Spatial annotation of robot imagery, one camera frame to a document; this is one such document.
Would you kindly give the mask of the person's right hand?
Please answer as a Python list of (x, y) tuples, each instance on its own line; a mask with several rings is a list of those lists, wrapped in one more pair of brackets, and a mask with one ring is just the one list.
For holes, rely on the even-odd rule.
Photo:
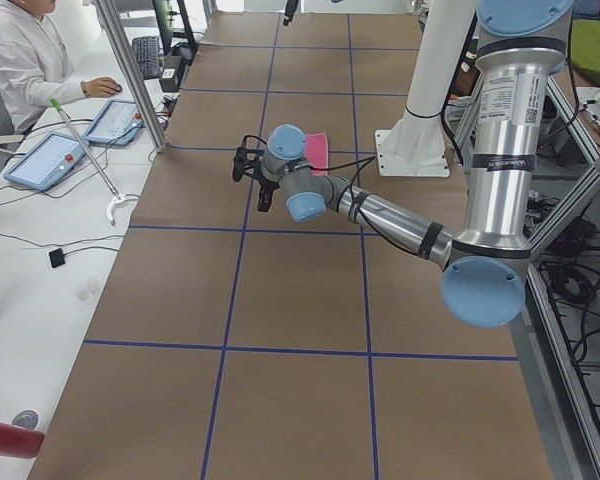
[(119, 83), (111, 77), (98, 77), (90, 81), (86, 81), (83, 83), (84, 95), (92, 98), (112, 97), (108, 95), (107, 86), (116, 84)]

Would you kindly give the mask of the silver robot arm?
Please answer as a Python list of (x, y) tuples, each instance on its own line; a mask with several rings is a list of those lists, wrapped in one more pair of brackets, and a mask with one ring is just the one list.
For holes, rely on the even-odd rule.
[(315, 175), (306, 137), (285, 124), (248, 163), (260, 183), (258, 207), (275, 190), (291, 217), (307, 221), (333, 210), (397, 248), (438, 264), (446, 308), (463, 322), (495, 328), (525, 304), (531, 246), (523, 233), (536, 166), (547, 81), (564, 63), (571, 25), (568, 1), (482, 1), (476, 64), (483, 76), (464, 227), (452, 232), (352, 182)]

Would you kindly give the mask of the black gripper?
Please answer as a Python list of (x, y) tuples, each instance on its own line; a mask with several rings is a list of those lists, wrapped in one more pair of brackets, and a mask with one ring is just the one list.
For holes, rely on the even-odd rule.
[(262, 172), (256, 173), (256, 180), (260, 184), (258, 192), (257, 209), (260, 212), (268, 212), (273, 202), (275, 190), (279, 189), (279, 184), (276, 181), (270, 180)]

